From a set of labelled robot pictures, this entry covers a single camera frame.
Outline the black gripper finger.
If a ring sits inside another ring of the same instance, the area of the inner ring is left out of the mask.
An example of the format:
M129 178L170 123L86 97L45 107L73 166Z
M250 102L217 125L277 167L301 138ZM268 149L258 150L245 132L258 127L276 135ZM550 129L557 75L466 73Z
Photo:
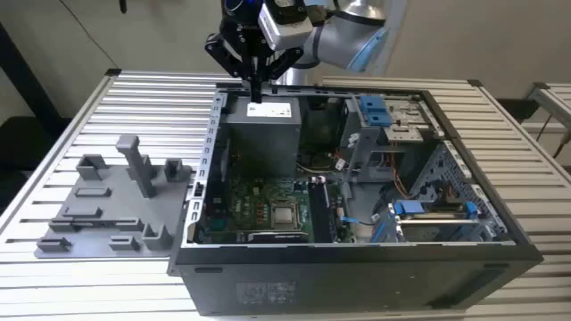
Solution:
M269 80L276 80L302 55L301 48L285 49L282 54L269 62L273 52L257 57L254 73L254 102L261 102L261 87Z
M225 40L219 33L210 33L203 43L203 50L233 78L239 78L249 84L250 102L255 102L255 80L251 59L243 56L241 60L225 47Z

